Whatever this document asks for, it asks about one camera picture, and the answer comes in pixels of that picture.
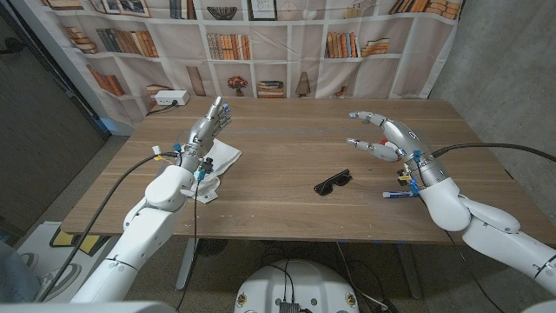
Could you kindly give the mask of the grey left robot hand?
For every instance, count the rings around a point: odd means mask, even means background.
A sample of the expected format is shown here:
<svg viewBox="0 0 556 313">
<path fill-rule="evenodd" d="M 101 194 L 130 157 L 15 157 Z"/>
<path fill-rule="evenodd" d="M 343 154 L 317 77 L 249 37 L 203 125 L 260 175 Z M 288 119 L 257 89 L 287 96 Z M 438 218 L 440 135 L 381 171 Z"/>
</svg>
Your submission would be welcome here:
<svg viewBox="0 0 556 313">
<path fill-rule="evenodd" d="M 198 119 L 191 127 L 186 143 L 182 147 L 180 167 L 195 172 L 201 160 L 209 153 L 217 135 L 231 123 L 231 109 L 218 96 L 206 116 Z"/>
</svg>

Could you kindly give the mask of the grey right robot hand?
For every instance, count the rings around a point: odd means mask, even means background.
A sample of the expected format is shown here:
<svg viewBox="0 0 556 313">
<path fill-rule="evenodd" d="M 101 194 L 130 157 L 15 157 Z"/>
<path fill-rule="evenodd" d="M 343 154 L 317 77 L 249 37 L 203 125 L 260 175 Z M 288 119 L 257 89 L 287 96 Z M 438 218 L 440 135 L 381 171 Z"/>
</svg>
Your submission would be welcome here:
<svg viewBox="0 0 556 313">
<path fill-rule="evenodd" d="M 349 116 L 359 118 L 363 124 L 379 127 L 385 139 L 390 142 L 389 145 L 385 145 L 348 138 L 346 142 L 349 145 L 365 150 L 386 162 L 393 163 L 401 160 L 412 173 L 416 173 L 417 179 L 426 188 L 445 181 L 455 184 L 443 163 L 427 152 L 418 136 L 404 123 L 367 111 L 351 112 Z"/>
</svg>

